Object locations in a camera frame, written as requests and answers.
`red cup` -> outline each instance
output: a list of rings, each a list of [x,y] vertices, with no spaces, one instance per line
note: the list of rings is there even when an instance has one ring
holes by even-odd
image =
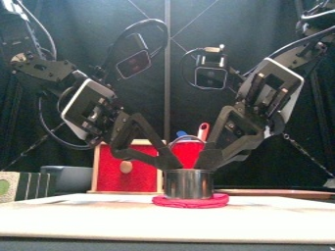
[[[198,140],[181,140],[171,146],[171,152],[177,156],[185,169],[193,169],[199,158],[205,143]]]

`white table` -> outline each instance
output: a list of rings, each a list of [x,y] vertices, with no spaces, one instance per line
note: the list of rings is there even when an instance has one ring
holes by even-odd
[[[74,194],[2,204],[0,236],[158,244],[318,244],[328,246],[322,250],[335,250],[335,204],[231,196],[223,208],[181,209],[154,205],[154,196]]]

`black curtain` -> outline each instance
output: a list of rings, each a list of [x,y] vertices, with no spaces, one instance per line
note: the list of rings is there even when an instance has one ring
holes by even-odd
[[[146,18],[166,19],[165,0],[34,0],[25,3],[54,37],[58,60],[70,60],[89,75],[94,72],[93,66],[103,62],[110,44],[130,25]],[[222,91],[205,92],[183,81],[179,61],[186,51],[225,44],[231,66],[245,73],[275,50],[298,39],[295,26],[299,17],[295,1],[173,0],[170,19],[170,138],[175,139],[179,130],[195,134],[203,122],[215,122],[223,106],[234,103],[238,91],[238,85],[233,82]],[[42,45],[47,45],[46,36],[39,29],[37,35]],[[147,39],[150,44],[155,44],[150,31]],[[330,128],[334,128],[335,118],[333,61],[332,51],[318,71]],[[126,111],[141,112],[161,136],[165,131],[165,67],[165,55],[161,55],[154,66],[142,75],[115,83],[115,91],[123,100]],[[2,69],[2,133],[7,135],[2,135],[5,167],[45,136],[45,131],[37,119],[37,90],[17,82],[5,66]],[[45,102],[50,127],[61,123],[54,104],[53,100]],[[308,79],[287,124],[287,134],[328,166],[322,130]],[[59,135],[81,143],[69,129],[62,129]],[[330,135],[334,140],[334,129]],[[38,172],[43,165],[91,167],[93,160],[94,151],[69,150],[50,139],[11,170]],[[279,135],[265,140],[243,163],[222,167],[217,172],[215,182],[218,185],[234,186],[320,186],[326,179],[325,171]]]

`red object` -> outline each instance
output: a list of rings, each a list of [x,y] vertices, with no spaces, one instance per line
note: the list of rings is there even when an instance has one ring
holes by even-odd
[[[159,195],[153,198],[153,202],[158,206],[171,208],[222,208],[230,202],[230,195],[215,193],[211,199],[169,199]]]
[[[182,140],[173,145],[171,151],[185,169],[193,169],[205,143],[197,140]]]
[[[155,147],[149,143],[131,146],[138,151],[158,156]],[[125,162],[111,156],[110,146],[102,144],[95,153],[93,192],[162,192],[162,171],[151,165],[127,162],[129,173],[122,170]]]

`black cable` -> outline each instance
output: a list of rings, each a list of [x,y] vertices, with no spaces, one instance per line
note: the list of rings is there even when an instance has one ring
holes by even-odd
[[[41,27],[41,29],[43,30],[47,39],[50,41],[50,45],[51,45],[51,54],[54,57],[54,60],[57,60],[58,58],[58,52],[57,52],[57,46],[55,46],[55,42],[54,39],[47,31],[47,29],[45,28],[43,24],[41,23],[41,21],[37,19],[35,15],[31,13],[31,11],[27,9],[26,5],[23,4],[22,1],[17,1],[17,3],[21,5],[21,7],[25,9],[26,13],[31,16],[31,18],[34,19],[34,21],[37,22],[38,26]]]
[[[41,121],[41,124],[42,124],[42,127],[43,129],[46,130],[47,134],[55,139],[55,141],[58,143],[61,143],[63,146],[66,146],[67,148],[70,149],[74,149],[74,150],[81,150],[81,151],[85,151],[85,150],[91,150],[94,147],[90,146],[90,145],[75,145],[67,141],[65,141],[62,138],[59,138],[57,136],[57,134],[51,131],[51,129],[49,128],[47,124],[46,124],[46,121],[45,121],[45,118],[43,118],[43,113],[42,113],[42,96],[39,96],[38,98],[38,117],[39,117],[39,121]]]
[[[114,59],[114,49],[118,48],[118,45],[122,43],[123,39],[127,38],[127,36],[134,33],[134,31],[138,28],[143,28],[146,26],[150,25],[157,25],[159,27],[159,29],[163,31],[165,33],[165,37],[163,37],[163,46],[159,47],[153,53],[151,53],[151,58],[155,58],[159,53],[166,49],[167,45],[169,45],[169,27],[166,25],[166,23],[161,20],[157,19],[147,19],[143,20],[138,23],[135,23],[134,25],[131,25],[127,29],[125,29],[125,31],[122,32],[122,34],[119,35],[119,37],[117,38],[117,41],[114,42],[114,44],[111,45],[110,48],[110,53],[109,56],[102,64],[102,68],[106,70],[113,59]]]
[[[320,33],[305,37],[304,39],[290,43],[289,45],[286,45],[285,47],[282,47],[279,50],[277,50],[267,58],[275,59],[281,54],[286,53],[287,51],[290,51],[291,49],[306,45],[309,42],[312,41],[320,41],[326,35],[330,35],[333,32],[335,32],[335,26],[328,28],[326,30],[321,31]],[[257,69],[257,67],[254,67],[247,73],[245,73],[245,76],[249,76],[253,71]]]

